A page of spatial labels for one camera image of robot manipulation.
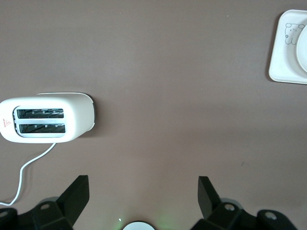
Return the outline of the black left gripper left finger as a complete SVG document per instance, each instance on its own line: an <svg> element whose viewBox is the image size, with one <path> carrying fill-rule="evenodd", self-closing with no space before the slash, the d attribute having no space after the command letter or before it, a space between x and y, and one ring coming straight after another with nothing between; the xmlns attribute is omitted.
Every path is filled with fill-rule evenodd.
<svg viewBox="0 0 307 230"><path fill-rule="evenodd" d="M0 208L0 230L74 230L89 201L89 178L78 176L56 201L45 201L23 214Z"/></svg>

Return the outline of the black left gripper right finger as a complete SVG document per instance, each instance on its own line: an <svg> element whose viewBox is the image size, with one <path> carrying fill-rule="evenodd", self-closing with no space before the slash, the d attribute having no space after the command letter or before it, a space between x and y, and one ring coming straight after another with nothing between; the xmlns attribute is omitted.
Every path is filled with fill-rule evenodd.
<svg viewBox="0 0 307 230"><path fill-rule="evenodd" d="M198 204L203 218L191 230L298 230L281 212L263 209L253 216L234 202L222 201L207 176L198 178Z"/></svg>

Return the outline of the cream round plate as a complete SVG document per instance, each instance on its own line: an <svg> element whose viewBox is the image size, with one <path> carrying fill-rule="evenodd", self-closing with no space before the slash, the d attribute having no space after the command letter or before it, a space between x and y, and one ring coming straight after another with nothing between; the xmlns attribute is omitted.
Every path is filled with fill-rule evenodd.
<svg viewBox="0 0 307 230"><path fill-rule="evenodd" d="M307 73L307 26L298 37L296 44L296 59L300 67Z"/></svg>

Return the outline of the white two-slot toaster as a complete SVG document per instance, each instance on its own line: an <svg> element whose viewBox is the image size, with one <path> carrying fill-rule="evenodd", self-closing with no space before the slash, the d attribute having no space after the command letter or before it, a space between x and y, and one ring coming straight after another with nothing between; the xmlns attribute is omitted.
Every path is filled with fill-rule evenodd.
<svg viewBox="0 0 307 230"><path fill-rule="evenodd" d="M94 102L84 93L39 93L0 103L0 134L11 142L69 142L94 125Z"/></svg>

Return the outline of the cream rectangular rabbit-print tray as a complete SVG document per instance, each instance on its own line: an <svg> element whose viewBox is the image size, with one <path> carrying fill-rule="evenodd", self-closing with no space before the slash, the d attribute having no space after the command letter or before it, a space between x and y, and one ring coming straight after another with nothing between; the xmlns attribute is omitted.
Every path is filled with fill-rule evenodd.
<svg viewBox="0 0 307 230"><path fill-rule="evenodd" d="M272 80L307 85L307 71L297 60L297 42L303 30L307 31L307 11L288 10L280 16L269 65Z"/></svg>

